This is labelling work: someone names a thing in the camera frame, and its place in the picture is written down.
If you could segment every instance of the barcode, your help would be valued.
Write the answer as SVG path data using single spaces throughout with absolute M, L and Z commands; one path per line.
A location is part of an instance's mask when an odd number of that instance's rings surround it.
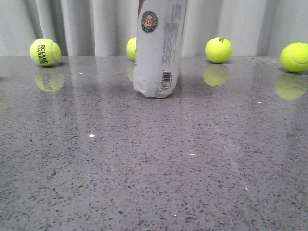
M 180 20 L 181 9 L 182 9 L 181 5 L 177 5 L 177 4 L 173 5 L 171 21 Z
M 170 71 L 165 71 L 162 74 L 162 81 L 160 83 L 160 90 L 169 90 L 172 81 L 172 75 Z

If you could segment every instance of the yellow tennis ball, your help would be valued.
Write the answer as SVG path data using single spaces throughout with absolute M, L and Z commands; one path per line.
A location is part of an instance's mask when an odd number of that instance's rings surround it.
M 222 37 L 211 39 L 205 47 L 206 56 L 214 63 L 227 61 L 232 56 L 232 51 L 230 41 Z
M 308 44 L 291 43 L 280 54 L 280 62 L 290 72 L 301 72 L 308 69 Z
M 30 55 L 41 66 L 53 66 L 61 59 L 61 49 L 51 39 L 39 38 L 32 43 Z
M 136 59 L 136 37 L 131 38 L 126 45 L 126 53 L 131 60 Z
M 41 68 L 35 76 L 35 83 L 44 91 L 59 90 L 65 82 L 63 72 L 58 68 Z
M 275 91 L 280 98 L 296 100 L 307 91 L 308 81 L 304 75 L 283 73 L 275 82 Z

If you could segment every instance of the logo on tennis ball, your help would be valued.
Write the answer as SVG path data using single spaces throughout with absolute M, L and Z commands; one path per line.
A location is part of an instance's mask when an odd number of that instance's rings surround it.
M 47 64 L 48 60 L 46 58 L 46 51 L 45 51 L 45 45 L 38 45 L 38 59 L 41 64 Z
M 155 31 L 158 25 L 157 15 L 153 11 L 146 11 L 141 18 L 141 26 L 145 33 Z

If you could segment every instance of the granite countertop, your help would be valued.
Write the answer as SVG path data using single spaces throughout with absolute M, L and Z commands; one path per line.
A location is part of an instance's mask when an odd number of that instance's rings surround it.
M 148 99 L 132 70 L 0 57 L 1 231 L 308 230 L 307 71 L 187 57 Z

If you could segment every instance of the curtain fold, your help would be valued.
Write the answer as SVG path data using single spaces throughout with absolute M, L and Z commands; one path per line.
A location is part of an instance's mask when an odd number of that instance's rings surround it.
M 188 0 L 182 56 L 205 55 L 228 38 L 234 56 L 278 56 L 308 42 L 308 0 Z M 0 0 L 0 55 L 29 55 L 35 39 L 56 41 L 63 55 L 123 56 L 136 36 L 138 0 Z

